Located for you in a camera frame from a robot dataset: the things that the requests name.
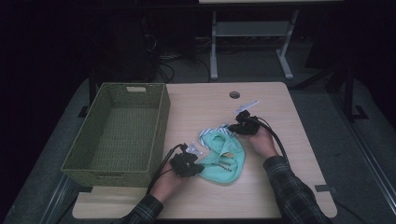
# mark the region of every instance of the person's left hand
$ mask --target person's left hand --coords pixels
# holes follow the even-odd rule
[[[182,186],[184,186],[190,178],[176,175],[169,162],[167,162],[163,167],[162,174],[163,175],[161,175],[155,182],[150,194],[161,203],[164,203]]]

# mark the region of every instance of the plaid sleeve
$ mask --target plaid sleeve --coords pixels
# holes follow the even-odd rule
[[[295,176],[283,157],[271,157],[263,167],[274,189],[283,223],[332,223],[318,207],[312,190]]]
[[[163,204],[148,194],[123,218],[121,223],[153,223],[162,210]]]

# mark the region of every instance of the gray carpet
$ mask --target gray carpet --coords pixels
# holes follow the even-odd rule
[[[292,81],[283,77],[273,51],[275,47],[270,46],[267,50],[220,54],[218,82],[282,81],[288,86],[295,85],[317,72],[315,69],[304,68],[309,47],[309,43],[294,43],[290,46],[287,57],[295,75]],[[208,66],[208,54],[199,55],[199,59]],[[175,70],[175,83],[207,82],[208,73],[203,63],[178,60],[168,65]],[[162,78],[158,76],[156,81],[161,82]],[[337,109],[333,96],[324,91],[325,82],[326,78],[304,91],[291,91],[290,94],[321,171],[328,185],[333,187],[332,196],[366,223],[396,223],[396,217],[375,182],[349,124]],[[358,120],[355,125],[388,174],[389,181],[395,184],[396,164],[393,161],[396,159],[396,133],[375,106],[364,86],[357,82],[355,87],[354,103],[362,105],[370,118]],[[83,121],[78,118],[78,113],[84,105],[88,105],[88,97],[88,83],[84,82],[66,108],[5,223],[40,223],[44,214],[47,215],[48,223],[55,223],[69,204],[72,204],[78,192],[88,190],[73,181],[66,181],[68,188],[61,189],[64,194],[55,195],[53,198],[59,199],[58,206],[49,206],[56,204],[51,199],[59,182],[64,180],[60,168]],[[344,208],[337,208],[338,215],[332,219],[334,223],[361,223]],[[77,220],[72,217],[69,209],[60,223],[110,222]]]

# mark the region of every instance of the table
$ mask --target table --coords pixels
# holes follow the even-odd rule
[[[314,191],[323,213],[328,217],[336,215],[330,192],[315,191],[315,186],[326,185],[326,182],[285,84],[167,84],[167,89],[171,108],[163,155],[179,143],[198,143],[198,133],[203,129],[235,123],[233,112],[240,105],[258,100],[249,112],[270,123],[288,154],[294,173]],[[231,91],[238,91],[240,97],[231,98]],[[274,193],[262,168],[262,158],[253,152],[246,140],[240,138],[240,141],[246,151],[246,160],[242,174],[235,182],[219,185],[200,176],[192,177],[178,195],[166,202],[159,218],[280,217]],[[94,187],[91,193],[78,195],[73,216],[122,217],[134,208],[145,192],[146,189]]]

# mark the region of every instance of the green basket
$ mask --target green basket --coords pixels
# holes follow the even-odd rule
[[[146,188],[163,158],[165,84],[104,83],[62,171],[82,186]]]

